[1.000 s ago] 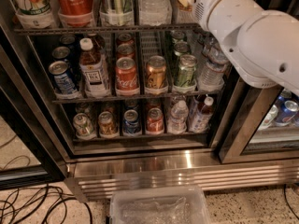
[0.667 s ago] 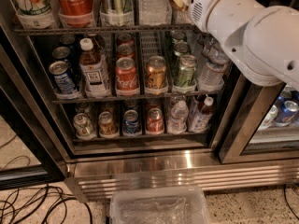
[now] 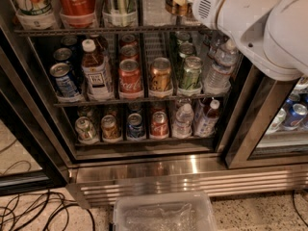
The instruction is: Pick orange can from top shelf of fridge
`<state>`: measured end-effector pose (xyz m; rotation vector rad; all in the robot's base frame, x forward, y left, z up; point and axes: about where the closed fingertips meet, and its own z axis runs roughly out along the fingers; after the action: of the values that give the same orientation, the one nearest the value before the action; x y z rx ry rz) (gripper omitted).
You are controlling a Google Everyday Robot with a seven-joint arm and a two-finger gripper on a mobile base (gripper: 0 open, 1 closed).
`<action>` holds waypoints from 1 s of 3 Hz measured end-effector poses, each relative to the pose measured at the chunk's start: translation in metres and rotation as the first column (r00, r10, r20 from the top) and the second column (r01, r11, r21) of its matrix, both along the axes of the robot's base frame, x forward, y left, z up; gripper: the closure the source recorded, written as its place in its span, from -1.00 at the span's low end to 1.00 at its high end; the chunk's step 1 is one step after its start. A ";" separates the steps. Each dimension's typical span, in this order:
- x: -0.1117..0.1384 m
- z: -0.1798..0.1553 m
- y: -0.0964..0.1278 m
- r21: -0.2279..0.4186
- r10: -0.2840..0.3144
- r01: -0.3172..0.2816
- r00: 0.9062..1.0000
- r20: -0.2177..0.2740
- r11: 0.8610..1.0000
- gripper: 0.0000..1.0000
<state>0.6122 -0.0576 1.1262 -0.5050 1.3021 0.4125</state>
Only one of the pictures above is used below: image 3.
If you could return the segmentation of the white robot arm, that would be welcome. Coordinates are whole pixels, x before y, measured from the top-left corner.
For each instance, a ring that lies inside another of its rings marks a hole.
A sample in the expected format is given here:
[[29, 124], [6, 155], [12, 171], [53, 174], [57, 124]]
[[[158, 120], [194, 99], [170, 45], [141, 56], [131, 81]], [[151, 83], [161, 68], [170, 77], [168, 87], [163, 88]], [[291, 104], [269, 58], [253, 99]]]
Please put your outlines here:
[[308, 0], [173, 0], [220, 30], [263, 73], [291, 81], [308, 75]]

